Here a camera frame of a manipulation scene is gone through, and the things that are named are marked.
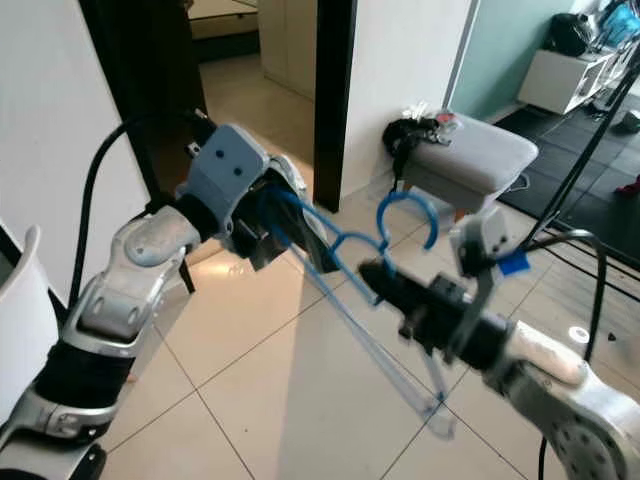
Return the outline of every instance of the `robotic arm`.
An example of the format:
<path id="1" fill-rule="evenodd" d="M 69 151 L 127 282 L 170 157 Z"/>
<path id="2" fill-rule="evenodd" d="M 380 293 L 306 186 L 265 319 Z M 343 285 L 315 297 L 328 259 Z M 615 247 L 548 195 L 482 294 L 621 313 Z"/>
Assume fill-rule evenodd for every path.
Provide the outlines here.
<path id="1" fill-rule="evenodd" d="M 197 150 L 176 202 L 115 235 L 109 265 L 85 287 L 46 365 L 0 434 L 0 477 L 99 476 L 105 455 L 94 442 L 116 415 L 163 287 L 188 249 L 219 238 L 258 269 L 287 248 L 271 234 L 274 222 L 316 268 L 336 269 L 322 227 L 299 207 L 268 195 L 278 188 L 305 196 L 304 182 L 286 158 L 270 157 L 232 126 L 218 128 Z"/>
<path id="2" fill-rule="evenodd" d="M 272 233 L 277 225 L 320 273 L 337 269 L 317 220 L 269 195 L 274 188 L 305 195 L 286 158 L 270 157 L 232 126 L 192 150 L 197 154 L 176 202 L 116 234 L 107 269 L 85 287 L 45 367 L 4 425 L 0 478 L 99 477 L 106 455 L 95 441 L 115 417 L 163 286 L 189 248 L 215 237 L 259 269 L 287 248 Z M 501 278 L 491 260 L 505 253 L 505 232 L 504 220 L 488 212 L 454 236 L 461 271 L 478 279 L 473 299 L 442 275 L 424 286 L 379 261 L 361 265 L 360 273 L 405 315 L 402 336 L 481 371 L 487 386 L 549 440 L 569 478 L 640 478 L 638 404 L 603 384 L 567 347 L 485 311 Z"/>
<path id="3" fill-rule="evenodd" d="M 380 262 L 360 266 L 365 282 L 405 316 L 399 333 L 482 373 L 548 440 L 570 479 L 640 478 L 640 406 L 605 385 L 575 352 L 524 322 L 484 310 L 501 277 L 492 258 L 506 249 L 504 220 L 480 213 L 452 235 L 461 273 L 478 279 L 473 299 L 442 274 L 430 285 Z"/>

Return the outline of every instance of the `doorway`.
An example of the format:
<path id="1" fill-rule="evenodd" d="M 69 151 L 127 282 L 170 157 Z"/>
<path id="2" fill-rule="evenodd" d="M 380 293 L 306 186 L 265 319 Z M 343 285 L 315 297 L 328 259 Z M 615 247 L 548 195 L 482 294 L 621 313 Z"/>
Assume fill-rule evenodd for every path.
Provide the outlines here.
<path id="1" fill-rule="evenodd" d="M 188 9 L 209 115 L 289 157 L 313 189 L 316 0 L 195 0 Z"/>
<path id="2" fill-rule="evenodd" d="M 314 200 L 338 210 L 356 0 L 79 1 L 122 118 L 209 110 L 288 154 Z M 152 200 L 186 178 L 184 146 L 206 134 L 129 132 Z"/>

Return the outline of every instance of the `white wall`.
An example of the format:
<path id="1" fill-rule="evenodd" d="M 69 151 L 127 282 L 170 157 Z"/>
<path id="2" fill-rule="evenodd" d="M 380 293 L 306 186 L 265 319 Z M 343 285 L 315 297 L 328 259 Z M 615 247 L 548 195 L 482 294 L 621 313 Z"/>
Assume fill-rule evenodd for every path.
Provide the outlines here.
<path id="1" fill-rule="evenodd" d="M 571 13 L 591 13 L 597 6 L 604 5 L 604 3 L 601 0 L 575 0 L 569 11 Z"/>
<path id="2" fill-rule="evenodd" d="M 440 107 L 469 0 L 359 2 L 342 196 L 390 169 L 382 132 L 408 105 Z"/>
<path id="3" fill-rule="evenodd" d="M 39 257 L 66 302 L 84 178 L 120 119 L 77 0 L 1 2 L 0 36 L 0 223 L 20 246 L 27 228 L 40 225 Z M 121 140 L 98 175 L 85 281 L 146 201 Z"/>

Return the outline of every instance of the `dark door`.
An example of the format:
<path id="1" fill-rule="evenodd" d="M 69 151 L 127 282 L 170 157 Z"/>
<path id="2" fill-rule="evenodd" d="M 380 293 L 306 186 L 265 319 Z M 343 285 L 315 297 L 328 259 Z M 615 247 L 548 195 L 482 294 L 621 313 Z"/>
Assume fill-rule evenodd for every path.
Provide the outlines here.
<path id="1" fill-rule="evenodd" d="M 80 0 L 80 4 L 123 119 L 196 107 L 206 112 L 183 1 Z M 129 135 L 152 198 L 160 190 L 173 193 L 186 178 L 190 159 L 184 147 L 194 135 L 202 140 L 206 132 L 192 132 L 175 120 L 154 120 Z"/>

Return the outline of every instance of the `white shelf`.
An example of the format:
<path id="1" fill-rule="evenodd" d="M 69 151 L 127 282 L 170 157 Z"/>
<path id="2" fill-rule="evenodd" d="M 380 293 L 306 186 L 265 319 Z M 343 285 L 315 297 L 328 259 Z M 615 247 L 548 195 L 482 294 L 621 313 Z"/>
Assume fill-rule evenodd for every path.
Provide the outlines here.
<path id="1" fill-rule="evenodd" d="M 568 57 L 538 50 L 520 88 L 518 100 L 559 114 L 567 113 L 611 82 L 617 65 L 612 52 Z"/>

